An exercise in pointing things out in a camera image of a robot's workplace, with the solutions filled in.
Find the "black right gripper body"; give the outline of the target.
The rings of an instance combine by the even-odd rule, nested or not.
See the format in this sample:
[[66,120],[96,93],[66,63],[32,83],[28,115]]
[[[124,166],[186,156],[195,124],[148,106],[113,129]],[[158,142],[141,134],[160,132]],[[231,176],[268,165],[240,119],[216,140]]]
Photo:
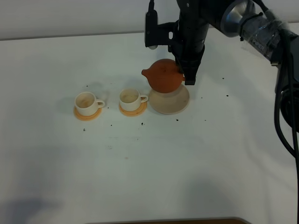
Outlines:
[[176,28],[178,44],[171,46],[170,52],[180,53],[184,60],[201,60],[209,28],[199,12],[201,1],[178,0],[177,4],[180,9]]

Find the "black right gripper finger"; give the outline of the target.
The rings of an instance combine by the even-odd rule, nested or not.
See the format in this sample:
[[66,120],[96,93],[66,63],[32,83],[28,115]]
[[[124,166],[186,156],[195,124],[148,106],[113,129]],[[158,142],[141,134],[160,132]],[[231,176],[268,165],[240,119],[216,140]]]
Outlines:
[[195,85],[196,75],[198,68],[201,64],[201,60],[182,60],[181,70],[185,77],[185,85]]
[[182,55],[180,53],[173,52],[172,54],[175,57],[175,63],[179,69],[179,72],[183,74],[184,70],[182,68],[181,63],[183,62],[184,58],[182,57]]

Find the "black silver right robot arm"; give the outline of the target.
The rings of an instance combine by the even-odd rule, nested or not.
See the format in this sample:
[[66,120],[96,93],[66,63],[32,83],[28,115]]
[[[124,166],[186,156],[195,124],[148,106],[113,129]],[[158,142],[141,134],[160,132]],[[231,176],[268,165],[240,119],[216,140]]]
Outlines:
[[278,68],[275,110],[291,127],[299,126],[299,36],[260,0],[179,0],[175,33],[182,51],[175,56],[185,83],[193,85],[209,26],[239,36]]

